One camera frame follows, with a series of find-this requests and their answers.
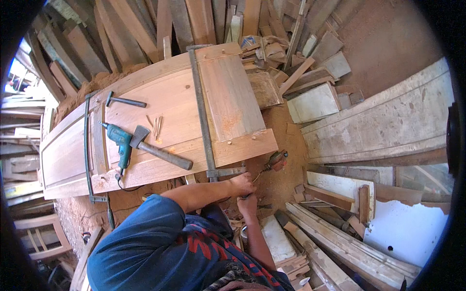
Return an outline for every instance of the teal drill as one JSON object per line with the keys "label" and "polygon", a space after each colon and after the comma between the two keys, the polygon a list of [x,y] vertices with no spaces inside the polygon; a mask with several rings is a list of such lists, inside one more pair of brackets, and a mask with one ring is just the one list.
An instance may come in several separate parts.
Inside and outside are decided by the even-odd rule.
{"label": "teal drill", "polygon": [[118,154],[120,155],[118,167],[120,167],[120,174],[116,174],[115,178],[116,181],[120,183],[121,176],[123,176],[123,170],[126,169],[130,164],[132,149],[130,142],[133,135],[127,133],[116,125],[108,124],[105,122],[102,123],[100,121],[99,123],[107,129],[107,136],[109,139],[113,140],[118,146]]}

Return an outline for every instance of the hand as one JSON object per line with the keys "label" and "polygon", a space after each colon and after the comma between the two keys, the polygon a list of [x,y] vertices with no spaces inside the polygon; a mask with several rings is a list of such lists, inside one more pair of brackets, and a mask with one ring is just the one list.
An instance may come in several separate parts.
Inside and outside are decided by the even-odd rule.
{"label": "hand", "polygon": [[247,198],[237,197],[236,202],[246,225],[257,220],[257,196],[255,193],[252,193]]}
{"label": "hand", "polygon": [[233,197],[245,196],[257,190],[257,187],[253,184],[251,173],[249,172],[231,178],[230,182],[233,184]]}

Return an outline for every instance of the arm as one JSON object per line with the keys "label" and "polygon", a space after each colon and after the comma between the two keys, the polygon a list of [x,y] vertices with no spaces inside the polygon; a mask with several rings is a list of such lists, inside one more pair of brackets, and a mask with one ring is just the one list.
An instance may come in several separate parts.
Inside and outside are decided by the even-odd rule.
{"label": "arm", "polygon": [[247,199],[238,197],[238,208],[244,217],[246,223],[247,240],[249,242],[249,255],[255,258],[261,265],[269,271],[276,271],[272,254],[268,249],[262,231],[260,230],[259,220],[256,216],[257,197],[255,194],[250,195]]}
{"label": "arm", "polygon": [[226,181],[177,187],[162,193],[161,196],[175,201],[188,213],[222,198],[243,196],[255,190],[251,173],[246,172]]}

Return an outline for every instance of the man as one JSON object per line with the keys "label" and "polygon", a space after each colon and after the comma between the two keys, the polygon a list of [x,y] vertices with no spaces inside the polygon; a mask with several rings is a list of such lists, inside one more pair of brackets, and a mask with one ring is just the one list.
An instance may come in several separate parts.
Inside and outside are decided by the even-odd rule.
{"label": "man", "polygon": [[[100,290],[293,290],[277,272],[256,216],[251,174],[198,183],[150,196],[94,249],[89,284]],[[237,197],[249,254],[215,204]],[[200,216],[190,215],[201,209]]]}

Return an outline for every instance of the wooden handle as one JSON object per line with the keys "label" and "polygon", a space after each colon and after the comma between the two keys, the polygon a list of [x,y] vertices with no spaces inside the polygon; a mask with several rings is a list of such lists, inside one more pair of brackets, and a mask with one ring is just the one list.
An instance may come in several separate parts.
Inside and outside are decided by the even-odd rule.
{"label": "wooden handle", "polygon": [[171,164],[174,164],[182,169],[191,170],[192,168],[192,161],[176,156],[174,154],[170,154],[169,152],[156,148],[148,143],[140,142],[137,148],[145,150],[151,155],[156,156],[157,158],[160,158]]}

